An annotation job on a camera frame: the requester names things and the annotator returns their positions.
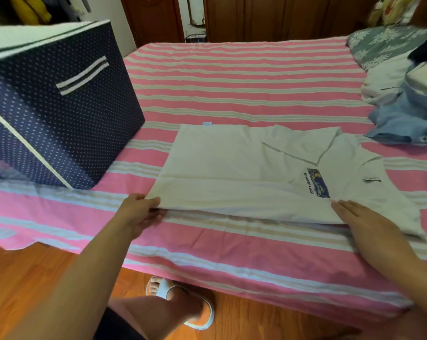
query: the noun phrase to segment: navy polka dot storage box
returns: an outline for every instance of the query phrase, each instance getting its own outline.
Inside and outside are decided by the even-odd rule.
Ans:
[[[0,47],[0,159],[36,183],[92,188],[145,121],[111,25],[27,41],[20,28]]]

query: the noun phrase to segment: wooden floor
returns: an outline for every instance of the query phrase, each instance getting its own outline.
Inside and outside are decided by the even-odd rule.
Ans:
[[[36,243],[19,251],[0,248],[0,339],[45,297],[76,255]],[[113,295],[144,294],[149,275],[123,268]],[[216,320],[206,331],[181,326],[171,340],[290,339],[311,340],[350,332],[344,326],[311,315],[215,293]]]

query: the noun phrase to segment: bedsheet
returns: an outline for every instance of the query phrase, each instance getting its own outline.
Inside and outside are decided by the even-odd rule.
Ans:
[[[0,180],[0,246],[43,242],[79,253],[133,192],[150,190],[180,124],[340,126],[385,157],[421,209],[427,146],[384,146],[360,99],[365,72],[345,38],[278,43],[156,43],[125,58],[146,123],[89,191]],[[411,239],[427,260],[427,242]],[[354,251],[344,226],[170,211],[133,241],[125,267],[320,315],[360,328],[411,305]]]

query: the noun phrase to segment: polka dot pattern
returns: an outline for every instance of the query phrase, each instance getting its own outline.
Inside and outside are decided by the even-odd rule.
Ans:
[[[102,56],[107,68],[60,94],[57,83]],[[1,60],[0,115],[81,189],[95,186],[145,121],[109,23]],[[34,182],[64,186],[1,124],[0,159]]]

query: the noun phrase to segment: floral pattern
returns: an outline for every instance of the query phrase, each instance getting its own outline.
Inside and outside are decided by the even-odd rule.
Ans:
[[[379,63],[419,47],[427,39],[427,28],[390,26],[366,28],[347,37],[355,61],[365,71]]]

